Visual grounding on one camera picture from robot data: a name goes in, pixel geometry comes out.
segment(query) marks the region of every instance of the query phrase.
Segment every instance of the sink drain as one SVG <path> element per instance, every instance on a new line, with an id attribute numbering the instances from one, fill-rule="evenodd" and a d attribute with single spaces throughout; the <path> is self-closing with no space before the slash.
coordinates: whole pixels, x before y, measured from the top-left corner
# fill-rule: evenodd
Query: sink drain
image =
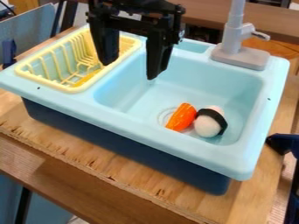
<path id="1" fill-rule="evenodd" d="M 177 107 L 166 108 L 160 112 L 157 116 L 157 122 L 161 126 L 166 126 L 173 113 L 177 110 Z"/>

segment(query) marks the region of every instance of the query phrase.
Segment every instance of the white and black toy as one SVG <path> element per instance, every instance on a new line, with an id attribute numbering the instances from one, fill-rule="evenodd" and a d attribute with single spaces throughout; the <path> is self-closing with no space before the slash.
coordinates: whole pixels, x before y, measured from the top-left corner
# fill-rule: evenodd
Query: white and black toy
<path id="1" fill-rule="evenodd" d="M 227 129 L 225 113 L 218 106 L 202 108 L 196 115 L 194 129 L 201 137 L 215 137 L 223 135 Z"/>

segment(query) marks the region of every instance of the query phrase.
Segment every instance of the light blue sink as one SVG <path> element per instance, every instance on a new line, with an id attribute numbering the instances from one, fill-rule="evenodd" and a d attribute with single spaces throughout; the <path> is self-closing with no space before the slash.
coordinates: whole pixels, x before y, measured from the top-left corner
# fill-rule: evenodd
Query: light blue sink
<path id="1" fill-rule="evenodd" d="M 271 57 L 266 70 L 258 72 L 211 60 L 213 47 L 185 40 L 174 49 L 168 70 L 153 81 L 146 79 L 143 46 L 82 93 L 66 94 L 18 77 L 15 66 L 0 74 L 0 87 L 229 178 L 249 179 L 275 116 L 289 62 Z M 225 134 L 209 139 L 191 129 L 166 129 L 171 112 L 182 102 L 197 109 L 222 107 L 228 122 Z"/>

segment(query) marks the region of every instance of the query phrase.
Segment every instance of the dark blue sink base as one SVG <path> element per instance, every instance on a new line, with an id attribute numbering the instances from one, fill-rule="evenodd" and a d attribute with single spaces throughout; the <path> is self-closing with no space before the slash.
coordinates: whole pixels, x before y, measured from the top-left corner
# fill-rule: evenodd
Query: dark blue sink base
<path id="1" fill-rule="evenodd" d="M 208 193 L 222 195 L 227 191 L 231 181 L 227 176 L 116 135 L 93 124 L 82 122 L 36 102 L 25 98 L 23 101 L 28 114 L 42 123 L 83 138 L 126 158 L 134 159 L 136 162 L 159 170 L 175 179 L 180 179 Z"/>

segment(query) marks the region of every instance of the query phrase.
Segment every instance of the orange carrot toy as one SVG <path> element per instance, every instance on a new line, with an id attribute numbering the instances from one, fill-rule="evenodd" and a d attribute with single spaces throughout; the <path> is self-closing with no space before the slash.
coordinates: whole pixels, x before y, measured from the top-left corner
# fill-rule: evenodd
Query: orange carrot toy
<path id="1" fill-rule="evenodd" d="M 196 113 L 196 109 L 191 104 L 182 103 L 166 124 L 166 128 L 182 131 L 192 124 L 195 120 Z"/>

